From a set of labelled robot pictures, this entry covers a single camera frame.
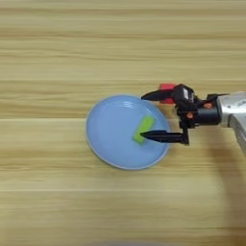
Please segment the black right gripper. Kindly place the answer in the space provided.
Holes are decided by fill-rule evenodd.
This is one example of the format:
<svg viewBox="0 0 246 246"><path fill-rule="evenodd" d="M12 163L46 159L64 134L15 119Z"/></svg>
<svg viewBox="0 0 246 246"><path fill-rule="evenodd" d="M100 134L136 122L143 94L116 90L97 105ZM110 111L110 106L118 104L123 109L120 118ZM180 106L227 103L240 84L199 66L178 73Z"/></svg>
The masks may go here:
<svg viewBox="0 0 246 246"><path fill-rule="evenodd" d="M172 89L159 89L144 94L141 99L148 101L165 101L173 96ZM194 96L193 99L180 102L176 105L177 115L180 118L181 133L169 133L165 130L154 130L140 135L159 143L189 144L188 129L203 125L218 125L221 122L217 99L219 94L209 94L206 99Z"/></svg>

